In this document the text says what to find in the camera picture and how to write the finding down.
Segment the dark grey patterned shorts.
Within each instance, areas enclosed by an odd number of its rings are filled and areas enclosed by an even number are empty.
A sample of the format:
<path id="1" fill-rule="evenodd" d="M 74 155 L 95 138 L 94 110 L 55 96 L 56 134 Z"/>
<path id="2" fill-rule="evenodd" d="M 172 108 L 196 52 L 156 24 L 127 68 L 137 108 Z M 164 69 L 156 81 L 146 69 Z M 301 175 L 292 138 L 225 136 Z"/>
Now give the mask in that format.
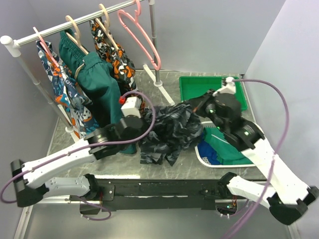
<path id="1" fill-rule="evenodd" d="M 156 120 L 150 133 L 139 141 L 140 164 L 170 166 L 180 153 L 202 139 L 203 125 L 192 106 L 182 102 L 174 106 L 155 106 Z"/>

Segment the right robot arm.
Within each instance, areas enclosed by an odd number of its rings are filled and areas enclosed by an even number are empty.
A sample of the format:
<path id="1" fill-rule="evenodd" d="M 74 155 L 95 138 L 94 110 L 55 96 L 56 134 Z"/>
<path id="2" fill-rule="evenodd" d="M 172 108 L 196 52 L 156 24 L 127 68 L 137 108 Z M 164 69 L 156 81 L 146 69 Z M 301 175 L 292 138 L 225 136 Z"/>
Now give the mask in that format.
<path id="1" fill-rule="evenodd" d="M 274 152 L 261 128 L 242 117 L 241 104 L 233 94 L 208 91 L 187 103 L 197 115 L 209 118 L 225 140 L 270 181 L 265 189 L 261 184 L 229 172 L 218 182 L 221 197 L 227 199 L 235 195 L 254 201 L 269 209 L 284 225 L 291 225 L 306 213 L 308 206 L 319 197 L 318 188 L 299 179 Z"/>

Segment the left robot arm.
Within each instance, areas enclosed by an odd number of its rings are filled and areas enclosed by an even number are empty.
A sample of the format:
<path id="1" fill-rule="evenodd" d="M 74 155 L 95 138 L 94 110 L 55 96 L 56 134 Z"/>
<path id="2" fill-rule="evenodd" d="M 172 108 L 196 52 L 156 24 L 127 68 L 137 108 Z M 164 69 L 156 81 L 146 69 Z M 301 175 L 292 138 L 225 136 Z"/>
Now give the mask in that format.
<path id="1" fill-rule="evenodd" d="M 58 177 L 58 174 L 117 154 L 146 136 L 149 127 L 145 119 L 129 115 L 42 159 L 13 161 L 10 166 L 17 206 L 24 208 L 44 198 L 64 195 L 94 200 L 101 190 L 94 175 L 68 178 Z"/>

